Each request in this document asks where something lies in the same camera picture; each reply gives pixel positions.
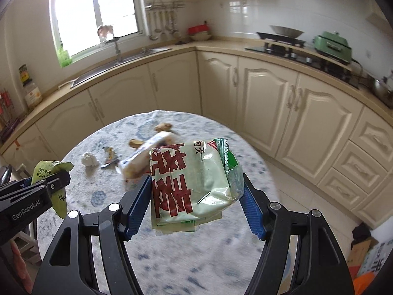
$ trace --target sink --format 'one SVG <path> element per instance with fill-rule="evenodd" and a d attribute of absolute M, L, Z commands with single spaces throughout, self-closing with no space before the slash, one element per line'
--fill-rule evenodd
<path fill-rule="evenodd" d="M 158 48 L 155 48 L 155 49 L 148 49 L 145 52 L 141 52 L 141 53 L 138 53 L 138 54 L 133 54 L 133 55 L 130 55 L 128 57 L 125 57 L 125 58 L 123 58 L 123 60 L 121 62 L 118 62 L 117 60 L 109 62 L 107 64 L 104 64 L 104 65 L 102 65 L 102 66 L 100 66 L 100 67 L 98 67 L 98 68 L 96 68 L 94 70 L 91 70 L 91 71 L 86 72 L 85 74 L 82 74 L 81 76 L 79 76 L 72 83 L 71 88 L 73 88 L 74 86 L 77 86 L 78 84 L 81 84 L 81 83 L 91 79 L 92 77 L 95 77 L 95 76 L 97 76 L 97 75 L 99 75 L 101 73 L 104 73 L 107 70 L 113 69 L 116 66 L 119 66 L 119 65 L 122 65 L 122 64 L 134 61 L 134 60 L 138 60 L 138 59 L 144 58 L 144 57 L 146 57 L 148 55 L 152 55 L 152 54 L 156 54 L 156 53 L 164 52 L 164 51 L 168 51 L 168 50 L 172 50 L 172 49 L 168 48 L 168 47 L 158 47 Z"/>

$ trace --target round table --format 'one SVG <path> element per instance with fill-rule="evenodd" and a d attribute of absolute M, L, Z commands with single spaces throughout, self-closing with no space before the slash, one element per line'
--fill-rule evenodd
<path fill-rule="evenodd" d="M 156 134 L 159 123 L 171 123 L 183 141 L 227 138 L 233 153 L 255 188 L 263 190 L 271 201 L 278 201 L 269 171 L 258 153 L 229 128 L 202 116 L 167 111 L 137 114 L 114 122 L 90 135 L 64 157 L 75 166 L 66 188 L 68 211 L 82 214 L 99 212 L 118 202 L 132 189 L 114 167 L 85 167 L 84 152 L 93 152 L 103 163 L 103 147 L 112 146 L 126 158 L 135 150 L 131 138 L 147 140 Z M 37 235 L 44 258 L 62 219 L 50 208 L 38 218 Z M 203 224 L 193 233 L 177 232 L 156 236 L 151 228 L 150 206 L 139 232 L 126 242 L 132 268 L 148 294 L 243 294 L 251 280 L 263 249 L 263 243 L 251 233 L 239 201 L 223 211 L 223 218 Z M 93 255 L 101 292 L 109 293 L 101 260 L 99 239 L 93 237 Z"/>

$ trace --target red container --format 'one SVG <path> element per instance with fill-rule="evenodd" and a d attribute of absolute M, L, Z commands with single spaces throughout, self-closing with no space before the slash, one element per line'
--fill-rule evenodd
<path fill-rule="evenodd" d="M 195 33 L 209 31 L 209 27 L 207 24 L 197 25 L 195 27 L 188 28 L 188 35 L 193 35 Z"/>

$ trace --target tiled floor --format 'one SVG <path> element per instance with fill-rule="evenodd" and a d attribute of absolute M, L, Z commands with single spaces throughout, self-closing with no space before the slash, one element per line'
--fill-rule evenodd
<path fill-rule="evenodd" d="M 266 162 L 276 188 L 280 190 L 281 203 L 287 209 L 308 213 L 314 208 L 320 210 L 330 225 L 341 250 L 347 258 L 351 250 L 352 230 L 359 225 L 332 204 L 321 198 L 296 179 Z"/>

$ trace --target yellow-green wrapper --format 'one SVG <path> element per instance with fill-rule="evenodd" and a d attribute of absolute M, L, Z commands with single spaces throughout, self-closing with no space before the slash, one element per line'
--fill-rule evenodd
<path fill-rule="evenodd" d="M 71 162 L 59 162 L 59 161 L 41 161 L 34 168 L 33 178 L 31 179 L 31 183 L 34 184 L 48 177 L 49 175 L 55 174 L 60 170 L 65 170 L 70 172 L 74 165 Z M 55 212 L 62 219 L 65 219 L 67 216 L 67 196 L 66 196 L 66 188 L 62 188 L 57 191 L 52 197 L 52 207 Z"/>

